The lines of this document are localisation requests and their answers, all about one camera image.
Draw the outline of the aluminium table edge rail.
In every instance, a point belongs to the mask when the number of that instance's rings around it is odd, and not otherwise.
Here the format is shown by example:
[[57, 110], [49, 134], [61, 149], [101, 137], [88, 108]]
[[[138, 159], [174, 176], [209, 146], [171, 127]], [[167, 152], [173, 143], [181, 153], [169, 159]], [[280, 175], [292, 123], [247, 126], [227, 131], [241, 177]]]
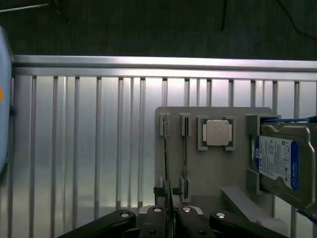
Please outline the aluminium table edge rail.
[[317, 81], [317, 61], [15, 55], [15, 75]]

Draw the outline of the grey parts rack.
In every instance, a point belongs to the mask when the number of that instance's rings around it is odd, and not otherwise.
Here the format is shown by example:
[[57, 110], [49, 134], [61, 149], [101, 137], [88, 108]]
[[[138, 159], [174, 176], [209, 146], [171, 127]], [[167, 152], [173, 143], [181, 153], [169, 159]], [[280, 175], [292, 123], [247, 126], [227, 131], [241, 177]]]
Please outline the grey parts rack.
[[[176, 205], [194, 195], [211, 195], [221, 187], [238, 187], [273, 218], [273, 195], [260, 190], [252, 165], [253, 141], [260, 119], [273, 118], [270, 108], [158, 107], [155, 111], [155, 186], [165, 187], [163, 116], [168, 122], [168, 168], [171, 188], [180, 190]], [[202, 119], [233, 120], [231, 146], [204, 146]]]

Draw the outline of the hard disk with blue label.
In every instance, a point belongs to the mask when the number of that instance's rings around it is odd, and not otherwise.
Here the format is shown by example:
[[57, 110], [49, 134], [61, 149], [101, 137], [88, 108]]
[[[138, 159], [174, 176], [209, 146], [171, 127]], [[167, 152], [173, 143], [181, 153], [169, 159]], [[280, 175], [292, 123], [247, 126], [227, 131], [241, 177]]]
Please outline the hard disk with blue label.
[[261, 188], [317, 214], [317, 123], [263, 123], [254, 144]]

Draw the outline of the thin metal rod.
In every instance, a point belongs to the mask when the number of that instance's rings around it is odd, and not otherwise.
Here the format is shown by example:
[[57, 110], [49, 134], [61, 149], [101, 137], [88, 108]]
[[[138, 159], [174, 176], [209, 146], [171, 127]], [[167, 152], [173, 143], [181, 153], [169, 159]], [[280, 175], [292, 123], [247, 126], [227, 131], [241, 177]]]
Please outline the thin metal rod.
[[14, 8], [6, 8], [6, 9], [0, 9], [0, 13], [15, 12], [15, 11], [21, 11], [21, 10], [31, 10], [31, 9], [37, 9], [37, 8], [42, 8], [47, 6], [50, 6], [50, 4], [43, 3], [43, 4], [28, 5], [28, 6], [14, 7]]

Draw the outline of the silver CPU chip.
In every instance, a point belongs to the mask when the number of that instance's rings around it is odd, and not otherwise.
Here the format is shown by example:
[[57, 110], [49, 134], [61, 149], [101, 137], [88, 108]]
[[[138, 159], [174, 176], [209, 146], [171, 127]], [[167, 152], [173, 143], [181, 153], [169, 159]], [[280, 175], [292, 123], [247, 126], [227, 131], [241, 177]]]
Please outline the silver CPU chip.
[[204, 146], [231, 146], [233, 143], [233, 120], [202, 119], [202, 142]]

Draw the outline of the light blue rounded housing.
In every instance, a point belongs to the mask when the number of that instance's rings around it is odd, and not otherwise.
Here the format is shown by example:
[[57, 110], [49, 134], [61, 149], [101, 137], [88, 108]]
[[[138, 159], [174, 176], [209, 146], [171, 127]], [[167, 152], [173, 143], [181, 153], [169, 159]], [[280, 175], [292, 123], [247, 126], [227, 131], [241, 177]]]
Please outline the light blue rounded housing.
[[0, 26], [0, 184], [6, 173], [10, 146], [12, 61], [6, 31]]

